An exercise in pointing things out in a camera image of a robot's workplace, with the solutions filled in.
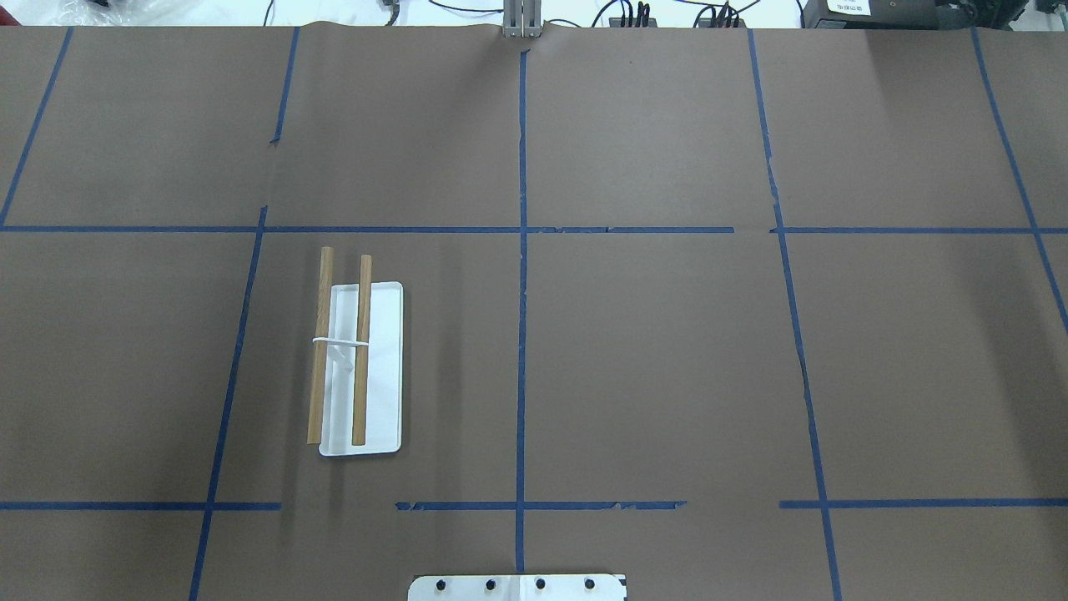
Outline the white metal mounting plate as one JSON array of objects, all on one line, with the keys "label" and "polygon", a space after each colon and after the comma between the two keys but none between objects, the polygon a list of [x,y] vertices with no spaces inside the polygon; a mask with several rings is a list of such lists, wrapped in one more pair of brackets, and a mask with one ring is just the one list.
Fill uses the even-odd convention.
[{"label": "white metal mounting plate", "polygon": [[610,573],[424,575],[408,600],[627,600],[624,575]]}]

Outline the black electronics box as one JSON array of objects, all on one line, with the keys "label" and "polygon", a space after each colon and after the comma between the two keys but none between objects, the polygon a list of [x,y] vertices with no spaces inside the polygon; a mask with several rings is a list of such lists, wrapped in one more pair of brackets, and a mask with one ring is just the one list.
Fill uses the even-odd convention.
[{"label": "black electronics box", "polygon": [[806,1],[805,29],[953,30],[984,22],[988,1]]}]

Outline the grey aluminium profile post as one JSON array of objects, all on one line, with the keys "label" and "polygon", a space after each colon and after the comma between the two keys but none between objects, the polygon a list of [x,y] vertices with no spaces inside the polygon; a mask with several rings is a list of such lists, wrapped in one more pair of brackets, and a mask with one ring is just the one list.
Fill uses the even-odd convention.
[{"label": "grey aluminium profile post", "polygon": [[504,38],[538,38],[544,31],[541,0],[505,0],[502,3]]}]

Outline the white towel rack base tray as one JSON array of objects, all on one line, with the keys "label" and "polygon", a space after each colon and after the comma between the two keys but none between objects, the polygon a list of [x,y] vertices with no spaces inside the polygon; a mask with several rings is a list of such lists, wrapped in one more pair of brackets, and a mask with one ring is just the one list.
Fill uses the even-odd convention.
[{"label": "white towel rack base tray", "polygon": [[357,341],[359,286],[333,285],[325,343],[323,426],[318,452],[323,457],[390,454],[403,445],[404,290],[398,282],[370,286],[370,376],[367,418],[363,445],[352,444],[352,392]]}]

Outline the black power strip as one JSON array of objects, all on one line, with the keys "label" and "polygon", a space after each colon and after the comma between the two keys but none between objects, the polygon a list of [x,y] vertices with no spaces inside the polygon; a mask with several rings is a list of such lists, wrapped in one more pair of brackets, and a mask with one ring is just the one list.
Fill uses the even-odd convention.
[{"label": "black power strip", "polygon": [[744,29],[732,1],[607,1],[592,27]]}]

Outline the right wooden rack bar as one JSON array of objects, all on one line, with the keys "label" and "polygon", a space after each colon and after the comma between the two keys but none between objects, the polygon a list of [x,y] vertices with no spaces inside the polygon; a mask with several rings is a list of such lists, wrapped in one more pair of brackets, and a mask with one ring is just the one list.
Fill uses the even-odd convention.
[{"label": "right wooden rack bar", "polygon": [[367,393],[370,393],[370,320],[371,320],[371,276],[373,256],[360,256],[359,285],[357,296],[357,321],[355,321],[355,375],[352,391],[352,427],[350,441],[354,446],[366,444]]}]

